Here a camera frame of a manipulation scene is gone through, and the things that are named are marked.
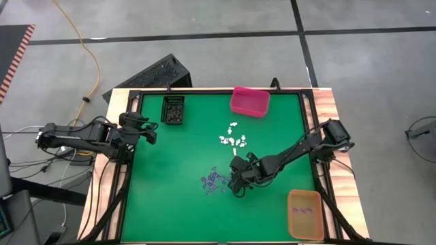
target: wooden board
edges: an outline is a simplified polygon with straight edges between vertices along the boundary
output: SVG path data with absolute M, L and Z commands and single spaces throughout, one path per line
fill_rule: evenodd
M 199 88 L 198 90 L 232 90 L 233 88 Z M 262 90 L 274 90 L 274 88 L 254 88 L 254 89 L 262 89 Z M 317 110 L 317 116 L 320 123 L 327 121 L 329 118 L 331 119 L 339 119 L 339 115 L 336 108 L 336 103 L 334 102 L 333 92 L 331 88 L 282 88 L 284 90 L 287 89 L 312 89 L 316 110 Z M 116 88 L 112 91 L 111 100 L 108 107 L 108 112 L 106 117 L 112 122 L 112 123 L 118 123 L 119 122 L 119 114 L 126 111 L 127 108 L 127 102 L 129 98 L 129 92 L 130 90 L 137 91 L 137 88 Z M 142 91 L 164 91 L 166 88 L 143 88 Z M 196 88 L 173 88 L 174 91 L 192 91 L 196 90 Z M 308 113 L 308 119 L 309 124 L 311 124 L 312 116 L 310 113 Z M 348 154 L 346 153 L 335 153 L 337 156 L 337 159 L 343 162 L 344 164 L 351 167 L 351 163 L 348 157 Z M 92 230 L 94 226 L 94 220 L 95 220 L 95 211 L 97 208 L 95 207 L 95 204 L 97 203 L 97 192 L 98 192 L 98 185 L 99 185 L 99 179 L 102 176 L 102 170 L 104 168 L 104 165 L 107 162 L 107 158 L 99 154 L 97 156 L 97 160 L 95 162 L 95 168 L 94 168 L 94 178 L 93 178 L 93 195 L 91 196 L 91 186 L 88 191 L 88 198 L 87 202 L 85 203 L 83 215 L 82 215 L 82 222 L 80 224 L 79 234 L 84 230 L 84 236 L 86 236 L 90 230 Z M 124 171 L 125 169 L 121 170 L 121 176 L 119 180 L 119 186 L 118 189 L 123 181 L 124 178 Z M 108 207 L 108 201 L 109 201 L 109 195 L 110 195 L 110 189 L 112 184 L 112 179 L 114 175 L 114 164 L 110 163 L 109 166 L 107 166 L 103 177 L 102 177 L 102 188 L 100 191 L 100 200 L 99 200 L 99 207 L 98 207 L 98 215 L 97 215 L 97 221 L 101 217 L 101 215 L 104 213 L 106 208 Z M 342 212 L 344 217 L 348 220 L 351 226 L 354 227 L 354 229 L 362 236 L 368 237 L 368 229 L 367 224 L 365 223 L 362 206 L 360 205 L 360 198 L 357 191 L 356 181 L 354 180 L 354 177 L 352 173 L 349 172 L 348 169 L 346 169 L 344 166 L 335 163 L 334 161 L 331 163 L 330 166 L 330 175 L 332 178 L 332 185 L 334 189 L 334 196 L 336 198 L 337 207 Z M 330 236 L 332 238 L 335 237 L 334 234 L 334 225 L 332 221 L 332 216 L 330 211 L 328 210 L 328 207 L 326 208 L 326 218 L 328 223 L 328 228 L 330 231 Z M 85 227 L 85 224 L 88 219 L 88 214 L 91 212 L 91 217 L 89 219 L 89 224 Z M 110 232 L 109 232 L 109 239 L 115 238 L 115 231 L 116 231 L 116 224 L 118 221 L 118 215 L 119 215 L 119 209 L 117 208 L 112 215 L 112 220 L 110 224 Z

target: purple pieces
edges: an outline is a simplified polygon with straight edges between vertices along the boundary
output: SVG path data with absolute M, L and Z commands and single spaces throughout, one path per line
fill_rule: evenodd
M 221 183 L 225 186 L 229 180 L 227 177 L 217 173 L 217 167 L 213 167 L 212 173 L 207 178 L 201 178 L 201 181 L 203 182 L 203 189 L 206 190 L 208 188 L 206 195 L 211 195 L 213 191 L 218 189 L 217 184 Z M 225 187 L 221 187 L 221 192 L 225 192 Z

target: orange striped edge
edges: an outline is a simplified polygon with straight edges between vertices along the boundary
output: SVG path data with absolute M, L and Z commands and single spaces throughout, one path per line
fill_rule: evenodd
M 5 79 L 3 79 L 3 82 L 0 83 L 0 103 L 3 102 L 5 99 L 7 90 L 11 86 L 12 78 L 15 75 L 16 70 L 18 69 L 18 65 L 20 64 L 21 58 L 23 54 L 25 53 L 25 50 L 27 48 L 27 44 L 30 42 L 30 38 L 33 34 L 33 31 L 35 30 L 35 25 L 31 24 L 27 27 L 27 31 L 21 40 L 20 46 L 18 47 L 18 50 L 16 51 L 16 55 L 14 59 L 12 60 L 12 64 L 9 66 L 9 69 L 6 73 Z

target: metal stand leg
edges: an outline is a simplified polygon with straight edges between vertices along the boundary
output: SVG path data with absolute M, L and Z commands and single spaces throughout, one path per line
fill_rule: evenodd
M 428 133 L 431 133 L 433 137 L 436 137 L 436 120 L 424 126 L 421 126 L 415 130 L 406 131 L 406 136 L 408 139 L 413 139 L 420 135 L 428 134 Z
M 87 196 L 75 191 L 69 191 L 57 187 L 46 186 L 28 180 L 11 177 L 12 180 L 12 194 L 22 190 L 28 190 L 31 197 L 40 199 L 72 204 L 77 206 L 84 206 Z

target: black floor stripe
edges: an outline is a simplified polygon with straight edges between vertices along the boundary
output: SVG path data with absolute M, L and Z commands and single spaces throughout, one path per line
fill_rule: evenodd
M 305 35 L 343 35 L 370 33 L 406 33 L 415 31 L 436 31 L 436 27 L 397 27 L 397 28 L 369 28 L 369 29 L 339 29 L 305 31 Z
M 316 80 L 315 68 L 313 68 L 311 53 L 309 51 L 309 46 L 307 45 L 305 29 L 302 25 L 300 12 L 298 11 L 298 5 L 296 0 L 291 0 L 292 11 L 294 12 L 295 23 L 297 25 L 298 36 L 300 38 L 302 55 L 305 58 L 306 69 L 309 75 L 309 81 L 311 86 L 314 88 L 318 87 L 318 81 Z
M 201 34 L 182 34 L 182 35 L 157 35 L 157 36 L 137 36 L 137 37 L 107 37 L 101 39 L 84 38 L 86 44 L 102 44 L 111 42 L 145 42 L 145 41 L 165 41 L 165 40 L 186 40 L 186 39 L 212 39 L 212 38 L 235 38 L 235 37 L 283 37 L 298 35 L 297 31 L 248 31 L 235 33 L 201 33 Z M 53 44 L 79 44 L 79 39 L 56 39 L 30 41 L 29 45 L 53 45 Z
M 3 1 L 0 3 L 0 14 L 1 14 L 2 11 L 5 9 L 6 3 L 7 3 L 7 0 L 3 0 Z

